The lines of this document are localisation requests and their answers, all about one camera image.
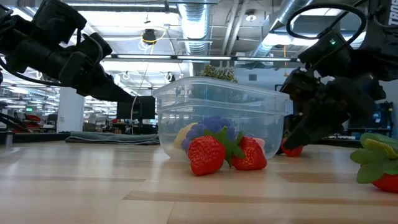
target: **white pillar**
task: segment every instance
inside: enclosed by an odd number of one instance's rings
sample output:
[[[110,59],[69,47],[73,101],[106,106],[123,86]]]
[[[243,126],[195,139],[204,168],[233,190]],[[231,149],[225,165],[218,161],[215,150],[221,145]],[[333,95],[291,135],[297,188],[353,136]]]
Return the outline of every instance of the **white pillar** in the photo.
[[[57,132],[83,131],[85,98],[73,88],[61,87]]]

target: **gray cloth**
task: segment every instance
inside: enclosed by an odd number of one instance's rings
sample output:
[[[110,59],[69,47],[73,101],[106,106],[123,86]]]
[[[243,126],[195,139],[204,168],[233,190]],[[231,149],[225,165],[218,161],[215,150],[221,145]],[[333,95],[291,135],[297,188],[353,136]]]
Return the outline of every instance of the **gray cloth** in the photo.
[[[72,131],[66,142],[72,143],[101,143],[101,144],[133,144],[133,145],[158,145],[157,134],[130,135],[113,133],[90,133]]]

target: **toy fruit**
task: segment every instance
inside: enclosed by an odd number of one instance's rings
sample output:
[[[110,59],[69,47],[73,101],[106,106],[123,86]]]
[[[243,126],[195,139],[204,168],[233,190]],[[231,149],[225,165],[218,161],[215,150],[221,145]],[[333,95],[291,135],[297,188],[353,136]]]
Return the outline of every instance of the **toy fruit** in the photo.
[[[195,138],[188,151],[193,174],[207,175],[217,172],[224,163],[225,148],[212,136]]]
[[[235,128],[231,126],[231,123],[226,118],[216,115],[209,116],[198,124],[192,125],[190,130],[186,132],[185,140],[181,142],[181,147],[185,152],[188,152],[188,148],[192,140],[197,137],[204,136],[205,130],[208,130],[211,133],[218,133],[223,128],[226,128],[227,138],[230,141],[234,141],[237,136]]]
[[[285,147],[284,147],[285,141],[286,141],[286,139],[282,140],[282,144],[280,145],[280,148],[286,154],[287,157],[297,157],[297,156],[301,155],[301,153],[303,151],[303,146],[299,146],[295,149],[288,150],[288,149],[285,149]]]
[[[364,149],[354,151],[350,158],[361,165],[356,181],[372,183],[386,192],[398,193],[398,141],[381,134],[361,136]]]
[[[256,140],[256,142],[258,143],[258,145],[261,147],[261,151],[263,152],[263,154],[265,155],[266,152],[264,151],[264,147],[266,146],[266,142],[264,140],[262,140],[261,138],[254,138],[254,140]]]
[[[244,159],[244,153],[238,146],[239,142],[243,138],[243,133],[240,132],[236,136],[235,141],[231,141],[228,138],[228,128],[224,127],[217,133],[212,133],[210,130],[205,130],[205,136],[212,136],[217,139],[225,147],[225,160],[228,162],[229,167],[232,166],[232,156]]]
[[[261,149],[261,146],[254,138],[243,137],[239,143],[245,158],[241,159],[232,156],[232,166],[237,170],[260,170],[267,165],[267,160]]]
[[[182,149],[182,145],[181,145],[182,141],[185,139],[185,136],[187,135],[189,130],[191,130],[191,127],[195,124],[197,124],[197,123],[188,124],[186,127],[180,129],[180,131],[177,134],[177,137],[174,140],[174,147],[176,149]]]

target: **table surface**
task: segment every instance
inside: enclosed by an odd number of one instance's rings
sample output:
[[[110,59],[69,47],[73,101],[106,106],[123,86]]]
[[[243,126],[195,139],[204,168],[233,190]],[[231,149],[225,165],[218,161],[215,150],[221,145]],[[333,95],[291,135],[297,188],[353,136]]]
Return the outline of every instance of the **table surface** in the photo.
[[[0,222],[397,223],[398,195],[357,184],[352,151],[307,146],[265,170],[195,177],[159,147],[15,144],[0,153]]]

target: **clear plastic container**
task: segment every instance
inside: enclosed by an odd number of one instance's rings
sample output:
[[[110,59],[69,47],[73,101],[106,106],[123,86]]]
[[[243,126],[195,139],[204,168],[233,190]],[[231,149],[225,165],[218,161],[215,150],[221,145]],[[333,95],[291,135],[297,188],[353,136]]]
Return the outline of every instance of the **clear plastic container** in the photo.
[[[189,161],[191,129],[216,132],[228,127],[231,139],[239,131],[256,138],[266,159],[282,141],[285,93],[207,77],[179,79],[154,91],[160,144],[172,159]]]

